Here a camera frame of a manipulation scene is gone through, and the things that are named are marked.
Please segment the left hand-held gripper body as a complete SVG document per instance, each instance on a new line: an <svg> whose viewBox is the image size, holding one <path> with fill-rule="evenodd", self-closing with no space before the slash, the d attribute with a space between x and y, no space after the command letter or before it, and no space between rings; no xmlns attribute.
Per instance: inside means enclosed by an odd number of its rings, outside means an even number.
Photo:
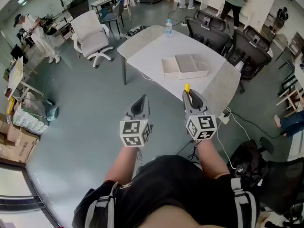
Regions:
<svg viewBox="0 0 304 228"><path fill-rule="evenodd" d="M125 147L144 147L151 133L149 113L127 112L120 121L119 135Z"/></svg>

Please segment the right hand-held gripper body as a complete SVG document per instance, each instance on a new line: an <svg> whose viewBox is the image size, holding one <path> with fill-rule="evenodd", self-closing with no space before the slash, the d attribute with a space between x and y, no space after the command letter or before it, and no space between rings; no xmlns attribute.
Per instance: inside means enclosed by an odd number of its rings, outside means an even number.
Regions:
<svg viewBox="0 0 304 228"><path fill-rule="evenodd" d="M211 139L218 129L215 115L210 110L185 110L185 118L186 130L195 141Z"/></svg>

